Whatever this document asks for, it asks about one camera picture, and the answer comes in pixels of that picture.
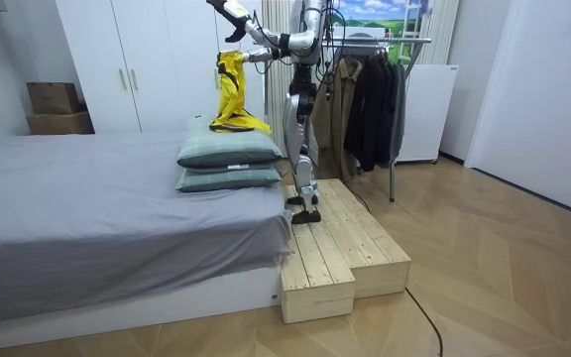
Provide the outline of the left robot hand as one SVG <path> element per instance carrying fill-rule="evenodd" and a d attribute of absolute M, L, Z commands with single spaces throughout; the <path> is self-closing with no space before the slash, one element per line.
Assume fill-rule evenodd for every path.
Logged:
<path fill-rule="evenodd" d="M 251 19 L 248 11 L 234 0 L 206 0 L 206 2 L 235 28 L 225 42 L 240 42 L 247 34 L 246 23 Z"/>

